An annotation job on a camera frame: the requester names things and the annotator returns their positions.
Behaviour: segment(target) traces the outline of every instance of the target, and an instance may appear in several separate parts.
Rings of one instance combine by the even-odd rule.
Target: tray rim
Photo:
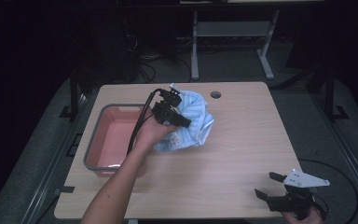
[[[106,172],[115,172],[117,171],[120,166],[118,167],[99,167],[99,166],[89,166],[87,165],[86,163],[86,160],[87,160],[87,157],[89,155],[89,152],[90,152],[90,147],[91,147],[91,144],[92,144],[92,141],[94,139],[94,136],[96,134],[96,131],[97,131],[97,127],[98,125],[100,124],[100,120],[101,120],[101,117],[103,115],[103,112],[105,109],[107,109],[108,107],[111,107],[111,106],[141,106],[142,109],[144,108],[145,104],[109,104],[109,105],[105,105],[102,109],[101,109],[101,112],[100,112],[100,115],[98,116],[98,119],[95,123],[95,126],[92,130],[92,134],[91,134],[91,137],[89,139],[89,143],[87,145],[87,149],[86,149],[86,153],[84,154],[84,157],[83,157],[83,164],[86,166],[87,169],[91,170],[91,171],[106,171]]]

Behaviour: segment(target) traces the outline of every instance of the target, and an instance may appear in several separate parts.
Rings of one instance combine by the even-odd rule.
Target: dark background
[[[136,58],[125,47],[129,24],[122,27],[118,12],[70,9],[82,3],[71,0],[58,6],[55,1],[0,0],[0,190],[52,96],[71,72],[78,75],[84,92],[106,83],[130,83],[136,77]],[[337,78],[358,103],[358,1],[328,1],[320,10],[303,12],[287,8],[278,21],[274,38],[296,38],[288,66],[307,68],[329,55],[327,61]],[[140,14],[130,28],[167,54],[172,53],[176,32],[191,34],[191,13],[184,13],[183,18],[176,13],[160,23],[153,23],[158,15],[152,15]],[[145,22],[142,29],[140,21]],[[155,34],[150,30],[166,38],[148,35]],[[116,63],[106,66],[104,60],[112,57]],[[84,63],[92,64],[92,69],[85,71]]]

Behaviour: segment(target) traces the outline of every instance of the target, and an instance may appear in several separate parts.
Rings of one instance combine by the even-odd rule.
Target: human arm
[[[158,124],[152,116],[139,130],[130,154],[92,200],[81,223],[122,223],[138,172],[153,145],[173,132],[175,126]]]
[[[315,208],[311,207],[308,211],[308,216],[303,220],[297,220],[291,213],[282,212],[284,218],[286,218],[289,224],[323,224],[321,212]]]

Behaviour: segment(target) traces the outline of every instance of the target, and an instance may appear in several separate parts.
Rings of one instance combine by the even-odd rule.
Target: gray floor
[[[291,43],[273,42],[268,59],[276,77],[272,81],[267,80],[255,53],[256,46],[257,43],[252,43],[240,49],[231,48],[215,54],[200,54],[200,80],[198,82],[263,81],[269,86],[274,86],[300,72],[300,70],[285,67]],[[189,53],[181,54],[179,57],[185,63],[190,64]],[[189,71],[183,62],[158,60],[149,65],[157,71],[155,82],[188,81]],[[285,90],[271,91],[296,155],[300,159],[320,161],[337,167],[351,179],[358,192],[358,177],[354,174],[353,165],[346,158],[342,142],[337,140],[337,132],[335,132],[337,128],[342,133],[346,141],[345,146],[358,161],[358,106],[353,101],[349,90],[336,81],[336,104],[343,106],[350,118],[337,120],[335,123],[328,121],[319,104],[320,99],[323,99],[323,93],[309,94],[305,89],[308,80],[308,78],[303,78]],[[143,82],[141,76],[134,81],[134,83]],[[71,148],[70,145],[76,135],[83,132],[98,90],[83,99],[80,104],[81,112],[74,122],[59,118],[62,108],[70,104],[69,92],[69,84],[66,81],[51,101],[2,190],[0,223],[36,223],[39,217],[41,217],[37,220],[39,223],[78,223],[78,220],[55,218],[53,216],[54,200],[57,198],[58,189],[62,188],[73,159],[73,157],[65,156],[67,150]],[[329,166],[312,161],[300,161],[300,163],[304,172],[329,179],[332,183],[330,187],[316,189],[330,209],[325,223],[345,223],[356,208],[355,194],[350,182]],[[52,175],[46,175],[47,171],[51,171]],[[49,181],[46,185],[41,185],[40,183],[44,183],[41,182],[44,177]],[[246,221],[260,224],[286,223],[282,218]],[[144,223],[157,223],[157,221],[149,220]],[[159,223],[189,223],[189,221]],[[245,220],[199,220],[191,223],[246,222]],[[358,212],[352,223],[358,223]]]

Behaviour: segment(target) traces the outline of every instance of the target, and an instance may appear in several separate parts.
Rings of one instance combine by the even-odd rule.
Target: hand
[[[308,210],[308,216],[303,220],[297,220],[291,213],[282,212],[284,218],[286,218],[289,224],[323,224],[321,212],[315,207],[311,207]]]
[[[168,133],[174,132],[179,128],[174,125],[162,125],[157,123],[150,109],[147,109],[145,119],[147,120],[136,135],[135,145],[142,144],[147,147],[152,147],[161,142]]]

